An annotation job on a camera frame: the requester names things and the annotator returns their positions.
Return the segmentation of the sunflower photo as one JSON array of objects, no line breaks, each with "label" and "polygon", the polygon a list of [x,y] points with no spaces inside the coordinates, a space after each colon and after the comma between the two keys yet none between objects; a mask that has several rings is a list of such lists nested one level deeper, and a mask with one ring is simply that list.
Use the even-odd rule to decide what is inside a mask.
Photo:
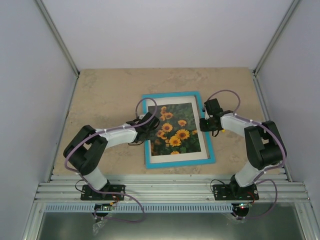
[{"label": "sunflower photo", "polygon": [[155,116],[159,124],[150,140],[152,156],[202,151],[192,103],[159,105]]}]

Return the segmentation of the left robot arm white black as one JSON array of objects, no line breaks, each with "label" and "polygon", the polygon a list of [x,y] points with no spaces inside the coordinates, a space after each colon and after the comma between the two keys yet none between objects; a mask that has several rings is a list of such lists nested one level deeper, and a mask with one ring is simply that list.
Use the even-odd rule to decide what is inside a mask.
[{"label": "left robot arm white black", "polygon": [[137,145],[148,141],[160,120],[150,112],[120,126],[95,129],[83,126],[63,151],[65,166],[80,174],[92,187],[92,194],[99,200],[108,197],[111,184],[98,165],[106,149],[121,144]]}]

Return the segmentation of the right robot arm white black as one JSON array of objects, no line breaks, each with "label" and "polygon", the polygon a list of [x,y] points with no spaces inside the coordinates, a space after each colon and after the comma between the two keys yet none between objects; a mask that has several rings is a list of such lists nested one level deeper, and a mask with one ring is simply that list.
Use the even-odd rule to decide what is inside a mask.
[{"label": "right robot arm white black", "polygon": [[207,100],[202,111],[205,113],[205,117],[199,119],[202,132],[211,132],[216,137],[227,130],[245,139],[247,162],[230,179],[232,198],[242,199],[265,172],[283,165],[287,151],[275,122],[257,122],[223,110],[216,98]]}]

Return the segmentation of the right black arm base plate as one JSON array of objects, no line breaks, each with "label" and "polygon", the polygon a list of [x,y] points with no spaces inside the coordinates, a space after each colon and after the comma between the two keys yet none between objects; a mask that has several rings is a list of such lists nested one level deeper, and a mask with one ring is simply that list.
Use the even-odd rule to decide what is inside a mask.
[{"label": "right black arm base plate", "polygon": [[214,184],[212,185],[212,190],[216,201],[255,201],[260,199],[255,184],[247,187],[238,187],[230,184]]}]

